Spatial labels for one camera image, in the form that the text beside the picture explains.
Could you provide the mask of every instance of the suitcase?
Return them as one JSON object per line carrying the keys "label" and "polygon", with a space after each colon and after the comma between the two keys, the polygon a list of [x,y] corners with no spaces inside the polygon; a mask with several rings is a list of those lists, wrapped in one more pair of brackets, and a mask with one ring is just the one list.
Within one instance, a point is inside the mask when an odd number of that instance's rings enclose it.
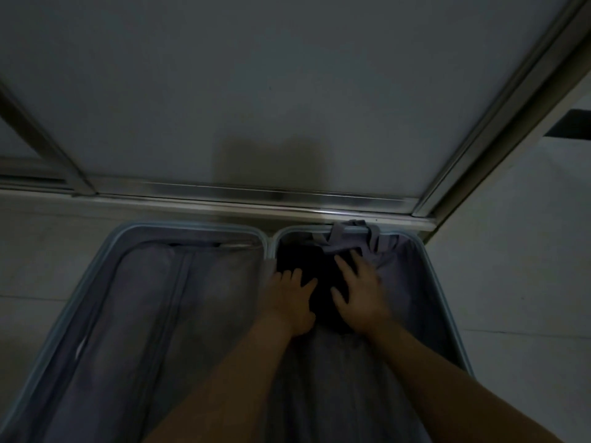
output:
{"label": "suitcase", "polygon": [[[287,227],[269,239],[240,225],[129,223],[106,239],[50,331],[0,442],[141,441],[252,324],[282,245],[359,248],[394,315],[472,374],[412,233],[354,222]],[[363,338],[321,326],[292,341],[268,404],[266,441],[428,441]]]}

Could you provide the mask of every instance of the white tile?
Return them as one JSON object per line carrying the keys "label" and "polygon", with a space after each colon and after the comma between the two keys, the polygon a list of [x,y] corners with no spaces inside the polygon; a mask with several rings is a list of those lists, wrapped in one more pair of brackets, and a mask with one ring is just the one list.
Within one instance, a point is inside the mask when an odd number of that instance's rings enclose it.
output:
{"label": "white tile", "polygon": [[0,210],[0,295],[54,223],[53,216]]}
{"label": "white tile", "polygon": [[591,441],[591,339],[462,331],[476,378],[565,442]]}
{"label": "white tile", "polygon": [[591,146],[550,155],[544,143],[427,245],[462,328],[591,337],[591,185],[567,164],[591,159]]}
{"label": "white tile", "polygon": [[67,299],[116,220],[58,217],[35,253],[21,266],[4,295]]}
{"label": "white tile", "polygon": [[23,386],[65,303],[0,297],[0,416]]}

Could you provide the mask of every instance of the right hand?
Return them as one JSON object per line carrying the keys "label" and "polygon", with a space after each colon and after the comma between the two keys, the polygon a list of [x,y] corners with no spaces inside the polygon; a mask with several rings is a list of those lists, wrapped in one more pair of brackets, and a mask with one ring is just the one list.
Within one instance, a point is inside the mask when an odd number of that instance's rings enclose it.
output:
{"label": "right hand", "polygon": [[345,260],[335,256],[349,287],[349,303],[344,301],[336,288],[333,287],[330,291],[335,306],[347,325],[359,334],[368,335],[380,321],[391,319],[392,313],[375,269],[354,250],[351,250],[351,257],[357,266],[357,275]]}

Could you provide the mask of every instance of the dark garment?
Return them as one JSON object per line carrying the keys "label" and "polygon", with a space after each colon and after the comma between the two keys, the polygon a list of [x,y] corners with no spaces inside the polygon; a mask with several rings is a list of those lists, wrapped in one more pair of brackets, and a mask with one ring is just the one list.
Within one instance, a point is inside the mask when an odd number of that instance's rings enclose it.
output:
{"label": "dark garment", "polygon": [[277,251],[277,271],[301,269],[302,285],[317,278],[318,285],[310,297],[310,311],[316,314],[316,323],[346,334],[353,330],[341,318],[330,293],[330,288],[334,286],[343,294],[344,300],[349,301],[349,288],[336,265],[336,254],[356,272],[350,251],[324,253],[322,247],[316,245],[282,245]]}

